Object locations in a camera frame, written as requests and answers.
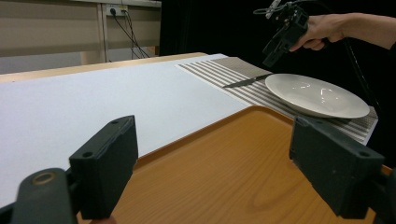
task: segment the electrical cable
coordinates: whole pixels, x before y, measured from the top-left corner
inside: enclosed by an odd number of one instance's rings
[[[143,53],[144,53],[144,54],[149,58],[149,56],[147,55],[147,53],[146,53],[145,51],[143,51],[143,50],[139,47],[139,45],[137,44],[136,37],[134,36],[134,31],[133,31],[133,29],[132,29],[131,18],[129,17],[128,12],[127,12],[126,10],[123,10],[123,11],[122,11],[122,12],[124,12],[125,15],[127,15],[127,17],[128,17],[127,21],[129,22],[129,25],[130,25],[130,29],[131,29],[131,33],[132,33],[131,35],[122,27],[122,25],[120,24],[119,20],[117,20],[117,17],[116,17],[115,12],[114,12],[114,11],[111,11],[111,10],[110,10],[110,12],[111,12],[111,14],[113,15],[114,20],[117,22],[117,24],[119,25],[119,27],[122,29],[122,31],[123,31],[123,32],[129,37],[129,39],[137,46],[137,48],[138,48],[139,51],[140,51],[141,56],[144,57],[144,55],[143,55]],[[133,53],[137,58],[140,59],[140,57],[134,52],[134,48],[131,48],[131,51],[132,51],[132,53]]]
[[[126,16],[125,16],[125,26],[126,26],[126,27],[129,26],[130,29],[131,29],[131,26],[132,26],[131,20],[129,20],[129,18],[126,17]],[[134,58],[134,55],[135,55],[135,53],[134,53],[134,41],[131,40],[131,59]]]
[[[100,4],[100,9],[101,9],[101,17],[102,17],[102,20],[104,19],[104,16],[105,16],[105,14],[104,14],[104,11],[103,11],[103,4]],[[106,36],[105,35],[105,30],[106,30],[106,28],[105,28],[105,23],[104,22],[101,22],[102,23],[102,35],[103,36]],[[104,49],[104,51],[105,51],[105,53],[104,53],[104,55],[105,55],[105,62],[107,62],[107,47],[106,47],[106,40],[103,38],[103,49]]]
[[[322,2],[320,2],[318,0],[297,0],[297,1],[294,1],[294,2],[288,2],[287,4],[279,6],[279,7],[259,8],[259,9],[254,10],[253,14],[261,15],[261,14],[265,14],[265,13],[268,13],[268,12],[277,12],[277,11],[282,10],[284,7],[292,6],[292,5],[296,5],[296,4],[301,4],[301,3],[306,3],[306,2],[316,3],[316,4],[324,7],[330,13],[335,13],[329,7],[327,7],[324,3],[322,3]],[[359,83],[361,84],[361,87],[363,88],[363,91],[364,91],[366,97],[368,98],[370,104],[375,108],[375,112],[378,115],[378,117],[382,117],[382,114],[383,114],[382,108],[379,105],[379,102],[376,99],[374,93],[371,91],[371,88],[370,88],[370,86],[369,86],[369,84],[368,84],[368,82],[366,80],[366,77],[364,76],[363,72],[361,71],[361,67],[358,64],[358,60],[355,57],[355,53],[354,53],[354,51],[352,49],[352,46],[349,43],[348,38],[346,37],[346,38],[342,39],[342,41],[343,41],[344,46],[346,48],[347,56],[349,57],[349,60],[352,63],[352,67],[353,67],[353,70],[355,72],[355,75],[356,75]]]
[[[141,55],[143,58],[145,57],[144,55],[146,55],[146,57],[149,58],[149,56],[147,55],[147,53],[146,53],[145,51],[143,51],[142,48],[140,48],[139,44],[137,43],[136,36],[134,35],[134,29],[133,29],[133,26],[132,26],[132,20],[131,20],[131,17],[130,17],[130,15],[129,15],[128,11],[123,10],[122,12],[125,13],[125,16],[126,16],[126,18],[127,18],[127,21],[128,21],[128,23],[129,23],[129,27],[130,27],[130,29],[131,29],[131,34],[132,34],[132,38],[133,38],[132,41],[134,42],[134,44],[135,44],[135,45],[137,46],[137,48],[139,49],[140,55]]]

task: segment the white table surface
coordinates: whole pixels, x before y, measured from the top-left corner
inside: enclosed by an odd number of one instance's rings
[[[108,122],[135,115],[139,156],[247,107],[176,64],[222,54],[0,83],[0,207],[19,184],[68,158]]]

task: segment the power socket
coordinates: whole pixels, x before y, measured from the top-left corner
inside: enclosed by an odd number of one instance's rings
[[[107,16],[113,16],[113,14],[111,14],[112,8],[116,11],[116,16],[125,16],[125,13],[123,13],[122,11],[128,10],[128,6],[126,6],[126,5],[107,4],[106,5],[106,15]]]

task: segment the black clamp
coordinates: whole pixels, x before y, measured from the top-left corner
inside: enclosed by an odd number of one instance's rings
[[[0,223],[77,224],[110,217],[138,159],[134,116],[114,119],[77,150],[70,168],[26,177],[15,203],[0,209]]]
[[[396,223],[396,172],[382,172],[385,158],[331,126],[325,119],[297,116],[290,158],[332,211],[375,223]]]

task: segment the white plate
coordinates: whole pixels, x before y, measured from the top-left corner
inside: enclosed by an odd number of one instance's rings
[[[312,77],[276,74],[265,79],[265,85],[289,107],[309,116],[357,119],[370,112],[357,95]]]

